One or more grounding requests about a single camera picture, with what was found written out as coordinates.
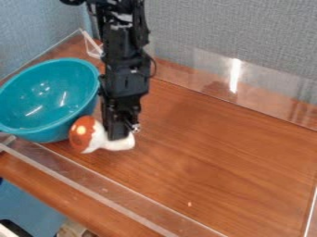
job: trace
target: orange and white object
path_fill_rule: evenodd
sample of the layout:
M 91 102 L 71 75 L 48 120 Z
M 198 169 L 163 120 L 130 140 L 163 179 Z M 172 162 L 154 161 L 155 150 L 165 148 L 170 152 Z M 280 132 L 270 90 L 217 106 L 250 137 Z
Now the orange and white object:
M 85 116 L 75 122 L 70 129 L 70 142 L 74 149 L 85 154 L 99 148 L 110 151 L 125 151 L 135 146 L 133 133 L 122 140 L 110 141 L 105 126 L 93 116 Z

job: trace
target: bowl rim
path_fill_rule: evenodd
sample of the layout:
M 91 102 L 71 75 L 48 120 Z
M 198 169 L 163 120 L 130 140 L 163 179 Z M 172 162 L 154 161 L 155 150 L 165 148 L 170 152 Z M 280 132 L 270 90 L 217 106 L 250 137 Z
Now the bowl rim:
M 0 94 L 4 92 L 4 90 L 11 86 L 11 84 L 24 75 L 27 74 L 31 70 L 39 68 L 39 67 L 43 67 L 48 64 L 55 64 L 55 63 L 59 63 L 59 62 L 75 62 L 75 63 L 79 63 L 82 64 L 85 67 L 87 67 L 91 72 L 93 72 L 93 75 L 94 75 L 94 86 L 93 86 L 93 92 L 89 96 L 89 98 L 86 99 L 85 101 L 85 104 L 82 105 L 82 107 L 75 111 L 75 113 L 59 118 L 56 121 L 46 124 L 46 125 L 42 125 L 39 127 L 35 127 L 35 128 L 26 128 L 26 129 L 16 129 L 16 128 L 11 128 L 8 127 L 7 125 L 3 124 L 3 122 L 0 121 L 0 131 L 3 132 L 7 132 L 7 133 L 12 133 L 12 134 L 30 134 L 30 133 L 36 133 L 36 132 L 40 132 L 40 131 L 44 131 L 44 130 L 48 130 L 48 129 L 52 129 L 55 128 L 56 126 L 59 126 L 60 124 L 63 124 L 66 121 L 71 120 L 75 118 L 75 116 L 81 113 L 81 111 L 85 109 L 85 107 L 90 104 L 90 102 L 94 100 L 94 97 L 97 96 L 97 93 L 98 93 L 98 89 L 99 89 L 99 86 L 101 86 L 101 82 L 98 80 L 98 76 L 99 76 L 99 70 L 97 68 L 97 66 L 89 62 L 87 60 L 83 60 L 83 59 L 79 59 L 79 58 L 75 58 L 75 57 L 63 57 L 63 58 L 58 58 L 58 59 L 51 59 L 51 60 L 47 60 L 47 61 L 43 61 L 42 63 L 31 66 L 30 68 L 24 69 L 22 72 L 19 72 L 11 79 L 8 79 L 8 81 L 4 83 L 4 85 L 0 87 Z

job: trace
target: gray fabric wall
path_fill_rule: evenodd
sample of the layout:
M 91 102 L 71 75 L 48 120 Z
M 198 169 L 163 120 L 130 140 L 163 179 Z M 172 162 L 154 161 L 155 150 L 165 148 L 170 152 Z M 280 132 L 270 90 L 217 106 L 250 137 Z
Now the gray fabric wall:
M 90 24 L 85 9 L 66 6 L 59 0 L 2 1 L 0 79 Z
M 147 20 L 161 57 L 194 66 L 196 47 L 317 81 L 316 0 L 147 0 Z

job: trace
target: teal bowl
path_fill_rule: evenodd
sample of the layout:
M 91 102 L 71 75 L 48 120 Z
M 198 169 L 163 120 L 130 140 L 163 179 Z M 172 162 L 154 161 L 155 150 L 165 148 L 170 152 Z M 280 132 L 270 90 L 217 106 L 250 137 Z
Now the teal bowl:
M 98 75 L 97 67 L 77 58 L 19 73 L 0 87 L 0 131 L 35 143 L 66 140 L 77 119 L 94 111 Z

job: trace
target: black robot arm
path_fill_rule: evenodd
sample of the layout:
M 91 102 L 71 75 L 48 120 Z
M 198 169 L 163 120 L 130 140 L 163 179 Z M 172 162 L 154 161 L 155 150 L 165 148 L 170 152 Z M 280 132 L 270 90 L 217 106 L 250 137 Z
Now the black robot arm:
M 150 86 L 154 60 L 143 51 L 150 34 L 143 0 L 60 1 L 73 6 L 86 2 L 97 16 L 106 63 L 106 72 L 99 77 L 103 125 L 109 139 L 119 140 L 141 130 L 141 100 Z

